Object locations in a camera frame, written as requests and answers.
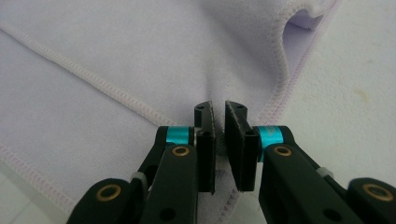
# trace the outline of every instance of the fabric fold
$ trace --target fabric fold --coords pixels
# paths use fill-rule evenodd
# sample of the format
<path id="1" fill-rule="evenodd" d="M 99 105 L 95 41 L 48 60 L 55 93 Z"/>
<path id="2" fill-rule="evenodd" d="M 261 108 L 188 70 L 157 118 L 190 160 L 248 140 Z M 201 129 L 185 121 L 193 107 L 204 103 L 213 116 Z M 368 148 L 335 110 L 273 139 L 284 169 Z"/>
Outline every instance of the fabric fold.
<path id="1" fill-rule="evenodd" d="M 192 125 L 201 102 L 219 130 L 227 99 L 273 123 L 334 2 L 0 1 L 0 157 L 58 186 L 35 184 L 69 213 L 95 182 L 128 179 L 157 126 Z M 219 160 L 200 223 L 226 222 L 237 201 Z"/>

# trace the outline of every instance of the fabric edge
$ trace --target fabric edge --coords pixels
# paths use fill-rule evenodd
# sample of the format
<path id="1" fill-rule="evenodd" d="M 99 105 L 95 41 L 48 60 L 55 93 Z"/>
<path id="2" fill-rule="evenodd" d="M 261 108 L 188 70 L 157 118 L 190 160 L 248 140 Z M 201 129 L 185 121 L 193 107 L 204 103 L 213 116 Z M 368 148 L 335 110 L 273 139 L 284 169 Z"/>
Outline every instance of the fabric edge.
<path id="1" fill-rule="evenodd" d="M 0 161 L 59 207 L 62 212 L 67 215 L 71 214 L 77 202 L 2 144 L 0 144 Z"/>
<path id="2" fill-rule="evenodd" d="M 23 32 L 17 30 L 12 25 L 5 21 L 0 21 L 0 30 L 20 42 L 22 45 L 37 53 L 38 55 L 44 57 L 45 59 L 58 64 L 62 68 L 66 69 L 71 74 L 79 77 L 83 81 L 89 83 L 97 90 L 116 100 L 117 102 L 125 105 L 126 107 L 133 110 L 135 113 L 139 114 L 148 121 L 160 125 L 177 125 L 176 122 L 170 120 L 169 118 L 161 115 L 159 112 L 146 105 L 144 102 L 134 98 L 127 92 L 117 88 L 111 83 L 107 82 L 105 79 L 100 78 L 94 72 L 89 71 L 83 66 L 73 62 L 72 60 L 64 57 L 62 54 L 53 51 L 52 49 L 38 43 L 32 37 Z"/>
<path id="3" fill-rule="evenodd" d="M 270 101 L 264 106 L 262 112 L 256 118 L 256 121 L 258 121 L 260 124 L 270 124 L 277 121 L 277 118 L 280 116 L 278 115 L 280 113 L 279 108 L 282 106 L 282 102 L 284 101 L 288 89 L 292 87 L 290 86 L 290 82 L 295 72 L 290 74 L 287 66 L 285 50 L 282 43 L 282 35 L 286 23 L 293 15 L 295 15 L 300 10 L 306 10 L 308 12 L 308 15 L 313 18 L 323 16 L 323 14 L 325 13 L 326 8 L 324 6 L 322 6 L 322 8 L 317 8 L 315 6 L 312 6 L 312 4 L 310 3 L 311 1 L 309 0 L 301 3 L 290 2 L 281 9 L 281 11 L 277 14 L 277 18 L 272 24 L 270 39 L 273 43 L 272 52 L 274 55 L 273 64 L 276 70 L 276 87 Z"/>
<path id="4" fill-rule="evenodd" d="M 320 37 L 324 34 L 324 30 L 326 29 L 326 27 L 329 26 L 330 21 L 332 20 L 332 17 L 334 16 L 335 12 L 337 11 L 337 8 L 339 8 L 340 5 L 341 5 L 341 0 L 333 0 L 332 4 L 330 4 L 328 14 L 324 16 L 323 20 L 318 25 L 318 27 L 314 33 L 314 37 L 313 37 L 312 41 L 309 43 L 308 48 L 305 50 L 302 58 L 300 59 L 300 61 L 297 64 L 295 70 L 291 73 L 290 81 L 287 84 L 287 88 L 286 88 L 287 90 L 285 92 L 284 97 L 282 98 L 280 104 L 274 111 L 273 115 L 268 119 L 266 124 L 275 124 L 282 116 L 282 114 L 284 112 L 284 108 L 285 108 L 285 106 L 286 106 L 286 104 L 294 90 L 294 86 L 299 79 L 299 76 L 304 68 L 306 61 L 309 59 L 309 54 L 311 53 L 313 47 L 318 42 Z"/>

